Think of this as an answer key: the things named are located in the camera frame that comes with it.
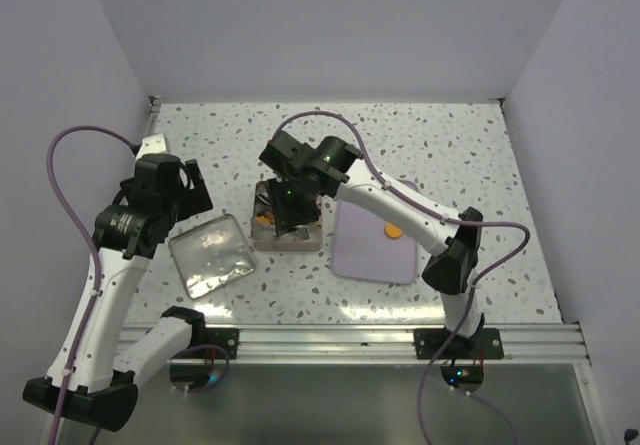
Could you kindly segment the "orange flower cookie top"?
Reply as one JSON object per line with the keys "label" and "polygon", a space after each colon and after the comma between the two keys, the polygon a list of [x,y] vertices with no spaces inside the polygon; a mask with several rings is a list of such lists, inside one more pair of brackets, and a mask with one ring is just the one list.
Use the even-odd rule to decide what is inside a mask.
{"label": "orange flower cookie top", "polygon": [[271,210],[263,210],[255,216],[255,220],[262,225],[275,225],[275,216]]}

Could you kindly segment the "silver tin lid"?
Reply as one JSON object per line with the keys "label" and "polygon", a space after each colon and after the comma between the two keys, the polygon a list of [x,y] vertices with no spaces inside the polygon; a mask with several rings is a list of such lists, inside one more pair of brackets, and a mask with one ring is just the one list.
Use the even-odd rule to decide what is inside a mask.
{"label": "silver tin lid", "polygon": [[169,241],[177,272],[191,299],[199,299],[256,268],[249,241],[236,218],[224,214]]}

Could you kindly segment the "lilac plastic tray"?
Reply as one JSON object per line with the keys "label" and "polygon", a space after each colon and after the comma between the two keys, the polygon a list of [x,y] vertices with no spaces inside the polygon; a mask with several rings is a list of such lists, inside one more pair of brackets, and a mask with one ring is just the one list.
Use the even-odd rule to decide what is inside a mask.
{"label": "lilac plastic tray", "polygon": [[418,265],[418,244],[377,215],[339,200],[331,249],[332,272],[342,278],[410,285]]}

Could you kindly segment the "round orange cookie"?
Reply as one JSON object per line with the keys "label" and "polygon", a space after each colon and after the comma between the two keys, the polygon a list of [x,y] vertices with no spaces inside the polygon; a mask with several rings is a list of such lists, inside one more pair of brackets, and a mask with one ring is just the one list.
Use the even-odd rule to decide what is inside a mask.
{"label": "round orange cookie", "polygon": [[387,223],[384,227],[384,233],[385,235],[392,240],[397,240],[399,238],[401,238],[404,234],[403,230],[396,227],[395,225],[391,224],[391,223]]}

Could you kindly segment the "metal tongs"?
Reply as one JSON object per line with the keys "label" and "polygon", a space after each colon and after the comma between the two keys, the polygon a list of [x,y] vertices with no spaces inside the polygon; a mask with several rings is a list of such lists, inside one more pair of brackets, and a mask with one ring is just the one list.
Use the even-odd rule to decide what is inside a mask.
{"label": "metal tongs", "polygon": [[281,235],[277,235],[279,241],[307,241],[311,238],[309,226],[297,226]]}

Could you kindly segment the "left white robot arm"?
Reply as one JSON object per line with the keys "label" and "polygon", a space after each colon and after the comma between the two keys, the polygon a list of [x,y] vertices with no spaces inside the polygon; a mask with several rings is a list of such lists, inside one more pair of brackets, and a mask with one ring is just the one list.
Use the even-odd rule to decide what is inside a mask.
{"label": "left white robot arm", "polygon": [[131,417],[142,386],[166,361],[205,351],[203,314],[178,306],[169,307],[128,350],[116,348],[157,247],[176,223],[211,208],[196,161],[157,153],[137,159],[132,178],[95,220],[90,268],[71,328],[46,374],[26,382],[27,403],[116,432]]}

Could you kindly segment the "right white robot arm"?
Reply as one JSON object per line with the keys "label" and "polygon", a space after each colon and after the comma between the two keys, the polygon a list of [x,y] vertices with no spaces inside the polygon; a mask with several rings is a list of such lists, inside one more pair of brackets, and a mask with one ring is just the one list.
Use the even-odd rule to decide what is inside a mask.
{"label": "right white robot arm", "polygon": [[268,193],[280,233],[313,221],[320,196],[359,206],[398,227],[429,255],[422,279],[441,295],[449,352],[464,358],[480,347],[483,318],[471,297],[480,230],[457,223],[479,219],[477,210],[438,208],[377,171],[362,151],[335,136],[312,147],[280,131],[267,142],[259,160],[277,175],[268,182]]}

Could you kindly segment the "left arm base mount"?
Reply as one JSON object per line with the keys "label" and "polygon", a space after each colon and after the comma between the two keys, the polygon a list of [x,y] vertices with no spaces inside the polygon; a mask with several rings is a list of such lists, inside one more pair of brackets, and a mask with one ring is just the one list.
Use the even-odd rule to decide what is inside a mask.
{"label": "left arm base mount", "polygon": [[208,329],[204,341],[190,345],[170,360],[169,380],[185,394],[209,392],[226,381],[237,358],[237,329]]}

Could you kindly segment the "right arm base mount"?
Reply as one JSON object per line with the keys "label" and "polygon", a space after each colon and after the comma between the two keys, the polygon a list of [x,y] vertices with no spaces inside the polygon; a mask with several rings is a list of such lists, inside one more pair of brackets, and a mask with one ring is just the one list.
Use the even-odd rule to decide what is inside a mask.
{"label": "right arm base mount", "polygon": [[[413,331],[418,360],[431,360],[450,336],[446,328],[418,328]],[[485,379],[485,362],[505,358],[501,335],[496,328],[482,328],[471,338],[456,336],[438,355],[443,360],[440,374],[450,387],[465,392],[477,391]]]}

